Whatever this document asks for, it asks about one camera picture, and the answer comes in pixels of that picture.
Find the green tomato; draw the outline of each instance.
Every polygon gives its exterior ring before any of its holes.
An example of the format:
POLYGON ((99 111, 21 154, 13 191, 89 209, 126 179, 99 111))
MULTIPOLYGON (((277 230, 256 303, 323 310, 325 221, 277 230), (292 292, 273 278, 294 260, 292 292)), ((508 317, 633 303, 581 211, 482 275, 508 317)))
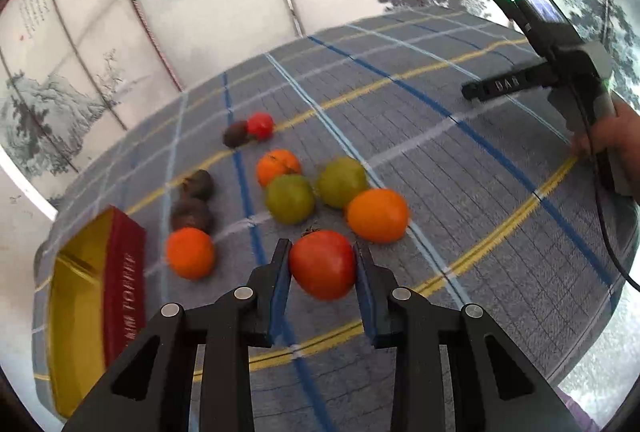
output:
POLYGON ((264 204, 271 216, 281 224, 299 224, 316 207, 309 181, 296 174, 273 179, 264 190, 264 204))
POLYGON ((331 161, 318 179, 318 194, 332 208, 345 208, 351 200, 369 189, 367 173, 359 161, 343 156, 331 161))

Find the black cable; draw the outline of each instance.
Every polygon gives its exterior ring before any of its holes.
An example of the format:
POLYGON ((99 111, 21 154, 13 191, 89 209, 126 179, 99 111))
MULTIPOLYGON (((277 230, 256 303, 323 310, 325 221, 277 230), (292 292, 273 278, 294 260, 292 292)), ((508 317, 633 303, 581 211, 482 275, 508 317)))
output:
POLYGON ((584 123, 584 128, 587 132, 587 139, 589 140, 589 159, 591 161, 591 166, 593 167, 593 190, 596 196, 596 211, 598 212, 598 221, 600 222, 600 231, 602 232, 602 240, 604 241, 604 246, 607 248, 607 253, 609 253, 609 258, 613 262, 613 265, 616 267, 618 272, 622 275, 622 277, 629 282, 629 285, 640 292, 640 284, 633 280, 628 272, 622 267, 618 257, 616 256, 616 252, 613 251, 613 246, 609 240, 609 234, 607 232, 607 226, 604 221, 604 213, 602 211, 602 184, 600 182, 600 171, 598 169, 598 162, 596 161, 596 154, 593 148, 593 139, 591 138, 591 125, 589 123, 589 118, 587 116, 586 110, 584 109, 584 105, 578 97, 578 93, 575 90, 574 84, 569 81, 569 89, 571 93, 574 95, 575 102, 578 105, 578 109, 580 110, 580 116, 582 118, 582 122, 584 123))

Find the mountain painting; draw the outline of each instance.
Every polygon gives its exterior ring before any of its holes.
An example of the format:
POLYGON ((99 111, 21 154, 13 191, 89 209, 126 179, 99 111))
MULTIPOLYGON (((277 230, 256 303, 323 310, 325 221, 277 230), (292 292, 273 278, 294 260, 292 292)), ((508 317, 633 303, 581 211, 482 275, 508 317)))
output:
POLYGON ((13 80, 14 84, 10 80, 5 84, 7 94, 0 108, 5 150, 28 179, 68 172, 69 161, 82 150, 84 137, 106 111, 105 105, 56 74, 43 83, 23 72, 13 80))

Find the red tomato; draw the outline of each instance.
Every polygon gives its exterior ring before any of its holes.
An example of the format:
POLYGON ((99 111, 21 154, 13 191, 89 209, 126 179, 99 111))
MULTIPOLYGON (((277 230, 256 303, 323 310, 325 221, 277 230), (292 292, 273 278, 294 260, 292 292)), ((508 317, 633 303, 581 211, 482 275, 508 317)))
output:
POLYGON ((258 141, 265 141, 273 134, 273 118, 266 112, 257 112, 246 122, 246 130, 258 141))
POLYGON ((356 282, 351 244, 327 229, 309 233, 291 246, 289 269, 300 287, 318 300, 338 300, 356 282))

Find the metal screw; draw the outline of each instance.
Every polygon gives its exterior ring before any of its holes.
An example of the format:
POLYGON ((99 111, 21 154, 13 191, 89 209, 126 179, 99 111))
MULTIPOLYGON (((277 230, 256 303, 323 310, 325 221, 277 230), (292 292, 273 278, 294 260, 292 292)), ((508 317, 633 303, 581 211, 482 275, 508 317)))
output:
POLYGON ((254 295, 254 290, 247 286, 239 287, 234 291, 234 297, 238 300, 247 300, 254 295))
POLYGON ((391 296, 396 300, 409 300, 411 291, 409 291, 406 287, 397 287, 396 289, 391 291, 391 296))
POLYGON ((480 318, 484 314, 484 311, 482 311, 482 307, 476 304, 469 304, 465 307, 465 313, 472 318, 480 318))
POLYGON ((180 306, 178 304, 165 304, 160 309, 163 317, 175 317, 180 312, 180 306))

